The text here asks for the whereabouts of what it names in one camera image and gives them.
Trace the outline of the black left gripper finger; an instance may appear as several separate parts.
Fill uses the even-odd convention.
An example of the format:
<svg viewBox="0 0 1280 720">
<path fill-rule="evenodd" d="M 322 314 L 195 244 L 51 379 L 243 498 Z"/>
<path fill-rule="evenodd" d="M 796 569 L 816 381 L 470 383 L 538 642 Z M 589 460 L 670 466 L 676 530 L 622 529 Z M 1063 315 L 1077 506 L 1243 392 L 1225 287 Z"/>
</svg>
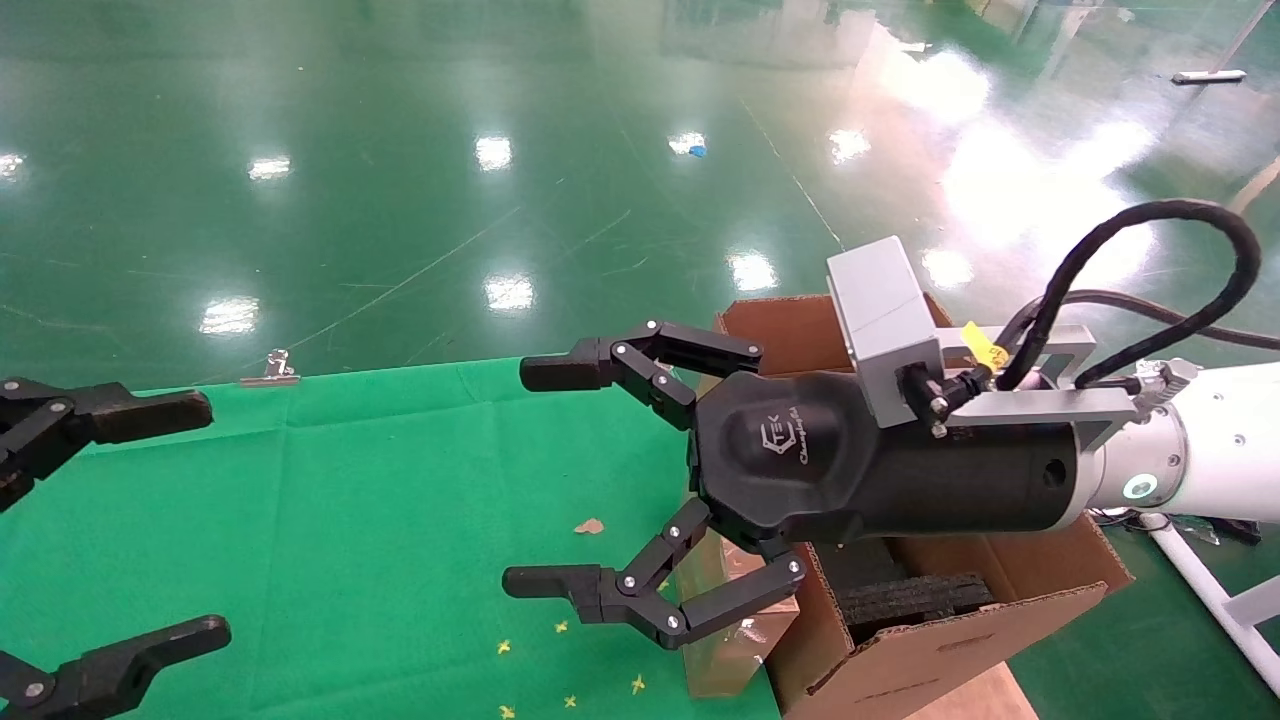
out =
<svg viewBox="0 0 1280 720">
<path fill-rule="evenodd" d="M 196 389 L 141 397 L 118 382 L 68 389 L 6 378 L 1 387 L 1 511 L 90 445 L 123 445 L 211 424 L 212 406 Z"/>
<path fill-rule="evenodd" d="M 46 673 L 3 653 L 3 719 L 110 719 L 137 708 L 164 669 L 230 643 L 228 620 L 195 618 L 91 650 Z"/>
</svg>

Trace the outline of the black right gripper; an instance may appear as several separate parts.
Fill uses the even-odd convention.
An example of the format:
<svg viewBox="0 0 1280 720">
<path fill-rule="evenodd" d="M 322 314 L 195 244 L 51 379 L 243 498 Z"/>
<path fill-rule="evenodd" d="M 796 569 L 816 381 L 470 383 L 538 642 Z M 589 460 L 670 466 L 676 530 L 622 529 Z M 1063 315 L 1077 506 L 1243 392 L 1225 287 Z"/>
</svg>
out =
<svg viewBox="0 0 1280 720">
<path fill-rule="evenodd" d="M 754 374 L 762 359 L 754 341 L 669 322 L 522 357 L 520 382 L 530 392 L 617 386 L 675 429 L 692 427 L 700 498 L 689 498 L 622 570 L 515 566 L 502 589 L 564 598 L 582 624 L 627 624 L 678 650 L 795 594 L 805 568 L 783 541 L 1032 533 L 1079 515 L 1076 434 L 1066 423 L 963 427 L 943 437 L 919 421 L 882 428 L 858 375 Z M 676 368 L 724 379 L 698 400 Z M 764 566 L 668 601 L 660 583 L 713 527 L 744 548 L 765 543 Z"/>
</svg>

